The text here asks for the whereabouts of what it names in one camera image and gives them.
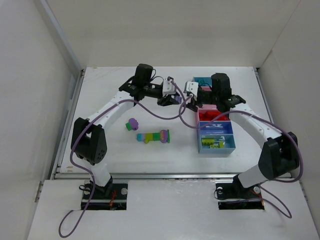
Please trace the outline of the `turquoise lego bricks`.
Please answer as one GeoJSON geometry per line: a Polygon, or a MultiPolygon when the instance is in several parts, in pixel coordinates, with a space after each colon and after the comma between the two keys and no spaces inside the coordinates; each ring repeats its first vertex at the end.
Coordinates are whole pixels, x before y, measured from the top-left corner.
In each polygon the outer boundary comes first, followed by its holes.
{"type": "Polygon", "coordinates": [[[205,86],[207,84],[205,78],[198,78],[196,81],[199,83],[200,86],[205,86]]]}

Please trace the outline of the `red and lime lego stack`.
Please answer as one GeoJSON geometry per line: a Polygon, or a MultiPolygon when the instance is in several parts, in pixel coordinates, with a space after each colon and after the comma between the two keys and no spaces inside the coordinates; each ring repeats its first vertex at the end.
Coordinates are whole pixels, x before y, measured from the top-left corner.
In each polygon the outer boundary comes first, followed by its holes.
{"type": "Polygon", "coordinates": [[[207,110],[207,111],[200,111],[198,113],[199,120],[203,122],[209,122],[219,116],[221,113],[216,110],[207,110]]]}

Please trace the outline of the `small purple lego brick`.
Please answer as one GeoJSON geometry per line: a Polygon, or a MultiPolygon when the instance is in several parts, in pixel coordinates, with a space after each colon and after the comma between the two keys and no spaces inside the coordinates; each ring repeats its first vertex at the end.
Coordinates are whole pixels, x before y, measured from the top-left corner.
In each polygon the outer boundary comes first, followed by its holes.
{"type": "Polygon", "coordinates": [[[176,101],[178,105],[182,103],[182,97],[180,95],[175,95],[173,99],[176,101]]]}

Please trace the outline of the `blue and pink sorting tray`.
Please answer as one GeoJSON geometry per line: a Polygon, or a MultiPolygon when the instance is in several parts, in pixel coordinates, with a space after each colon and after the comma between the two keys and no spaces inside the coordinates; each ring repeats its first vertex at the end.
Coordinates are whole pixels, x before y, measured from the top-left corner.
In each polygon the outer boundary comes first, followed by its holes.
{"type": "Polygon", "coordinates": [[[229,155],[236,149],[233,127],[230,119],[226,116],[216,121],[200,121],[200,111],[218,111],[215,105],[204,105],[196,113],[197,142],[199,154],[225,154],[229,155]],[[219,145],[220,141],[225,142],[224,148],[210,148],[209,145],[202,145],[201,139],[214,139],[213,145],[219,145]]]}

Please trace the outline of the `purple round lego piece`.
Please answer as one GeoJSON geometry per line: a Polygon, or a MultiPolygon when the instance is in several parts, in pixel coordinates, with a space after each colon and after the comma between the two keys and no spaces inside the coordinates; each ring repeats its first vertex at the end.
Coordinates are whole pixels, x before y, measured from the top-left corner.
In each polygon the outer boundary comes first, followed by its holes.
{"type": "Polygon", "coordinates": [[[136,131],[139,129],[139,123],[135,118],[130,118],[125,127],[128,131],[136,131]]]}

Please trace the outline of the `purple flower lego piece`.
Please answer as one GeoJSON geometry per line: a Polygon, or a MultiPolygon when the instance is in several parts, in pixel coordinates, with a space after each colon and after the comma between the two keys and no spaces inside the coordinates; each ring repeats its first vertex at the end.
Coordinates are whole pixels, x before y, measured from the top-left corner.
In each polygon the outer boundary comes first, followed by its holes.
{"type": "Polygon", "coordinates": [[[170,139],[170,130],[167,129],[163,129],[160,131],[160,142],[165,144],[165,143],[170,143],[171,139],[170,139]]]}

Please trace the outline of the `lime lego plate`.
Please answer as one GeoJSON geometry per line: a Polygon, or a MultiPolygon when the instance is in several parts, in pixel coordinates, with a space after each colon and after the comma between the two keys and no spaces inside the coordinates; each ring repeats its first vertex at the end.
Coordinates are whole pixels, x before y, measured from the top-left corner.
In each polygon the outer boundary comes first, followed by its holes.
{"type": "Polygon", "coordinates": [[[210,146],[210,145],[213,145],[214,143],[215,143],[214,138],[202,138],[201,139],[201,144],[203,146],[210,146]]]}

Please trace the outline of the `long multicolour lego stack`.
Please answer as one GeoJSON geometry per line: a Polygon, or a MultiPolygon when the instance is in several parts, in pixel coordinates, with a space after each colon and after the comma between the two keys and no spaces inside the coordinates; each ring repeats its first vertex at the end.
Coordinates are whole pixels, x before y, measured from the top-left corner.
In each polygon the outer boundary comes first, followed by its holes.
{"type": "Polygon", "coordinates": [[[143,142],[148,144],[149,142],[158,142],[161,140],[161,134],[158,133],[138,133],[136,135],[136,140],[138,142],[143,142]]]}

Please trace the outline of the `lime green lego brick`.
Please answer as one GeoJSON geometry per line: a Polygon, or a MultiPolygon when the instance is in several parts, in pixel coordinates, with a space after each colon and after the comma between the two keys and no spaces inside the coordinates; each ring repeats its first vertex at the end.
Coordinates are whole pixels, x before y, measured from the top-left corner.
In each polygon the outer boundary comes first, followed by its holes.
{"type": "Polygon", "coordinates": [[[209,145],[210,149],[219,149],[220,147],[218,145],[209,145]]]}

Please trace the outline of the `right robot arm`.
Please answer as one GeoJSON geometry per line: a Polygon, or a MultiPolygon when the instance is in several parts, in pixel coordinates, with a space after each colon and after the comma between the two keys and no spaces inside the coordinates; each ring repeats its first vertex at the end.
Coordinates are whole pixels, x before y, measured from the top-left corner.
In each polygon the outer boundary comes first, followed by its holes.
{"type": "Polygon", "coordinates": [[[196,111],[203,105],[215,105],[223,116],[238,124],[261,148],[257,164],[233,177],[230,187],[235,194],[267,181],[277,181],[293,170],[303,170],[297,137],[257,116],[241,96],[232,93],[230,79],[225,73],[211,76],[210,90],[204,90],[195,81],[188,81],[184,92],[190,98],[186,105],[188,109],[196,111]]]}

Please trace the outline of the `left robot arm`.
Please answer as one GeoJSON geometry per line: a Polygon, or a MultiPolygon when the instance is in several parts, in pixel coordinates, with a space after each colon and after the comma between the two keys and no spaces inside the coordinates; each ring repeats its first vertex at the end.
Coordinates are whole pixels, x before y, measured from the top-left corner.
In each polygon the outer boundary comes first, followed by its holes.
{"type": "Polygon", "coordinates": [[[113,178],[107,167],[106,131],[128,110],[138,105],[145,97],[157,100],[162,107],[180,105],[183,93],[175,85],[172,77],[154,84],[154,68],[140,63],[133,76],[124,82],[115,96],[100,110],[88,118],[77,118],[73,124],[71,153],[83,161],[72,164],[89,173],[91,190],[108,195],[112,188],[113,178]]]}

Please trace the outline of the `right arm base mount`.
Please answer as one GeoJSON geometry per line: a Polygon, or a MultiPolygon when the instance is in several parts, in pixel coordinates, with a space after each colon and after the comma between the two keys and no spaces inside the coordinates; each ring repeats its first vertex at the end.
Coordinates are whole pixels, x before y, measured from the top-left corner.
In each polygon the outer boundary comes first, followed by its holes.
{"type": "Polygon", "coordinates": [[[231,182],[215,184],[214,197],[218,200],[219,210],[264,210],[261,188],[238,188],[231,182]]]}

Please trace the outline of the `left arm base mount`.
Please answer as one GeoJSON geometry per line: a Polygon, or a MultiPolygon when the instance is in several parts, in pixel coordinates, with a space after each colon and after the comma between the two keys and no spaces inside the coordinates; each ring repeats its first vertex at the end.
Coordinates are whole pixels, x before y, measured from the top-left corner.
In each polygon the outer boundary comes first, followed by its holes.
{"type": "MultiPolygon", "coordinates": [[[[128,183],[127,182],[116,182],[111,186],[110,191],[105,195],[101,191],[95,188],[93,196],[89,201],[89,211],[124,211],[127,209],[127,197],[128,197],[128,183]]],[[[85,206],[91,195],[93,188],[90,182],[80,185],[79,190],[82,191],[82,199],[80,203],[81,210],[85,209],[85,206]]]]}

